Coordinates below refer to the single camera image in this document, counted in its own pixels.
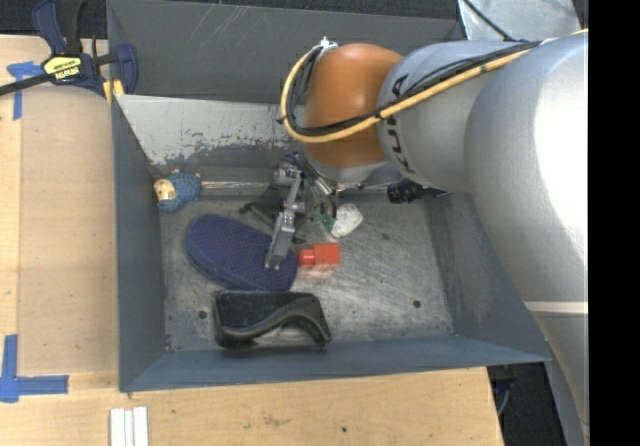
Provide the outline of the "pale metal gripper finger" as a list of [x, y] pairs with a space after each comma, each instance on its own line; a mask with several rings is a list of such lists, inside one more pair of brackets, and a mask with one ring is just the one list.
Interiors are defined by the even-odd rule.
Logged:
[[286, 219], [286, 256], [291, 245], [292, 239], [295, 235], [295, 214], [293, 212], [281, 212]]
[[286, 251], [286, 219], [284, 214], [280, 213], [276, 219], [271, 242], [265, 255], [264, 268], [278, 270], [286, 256]]

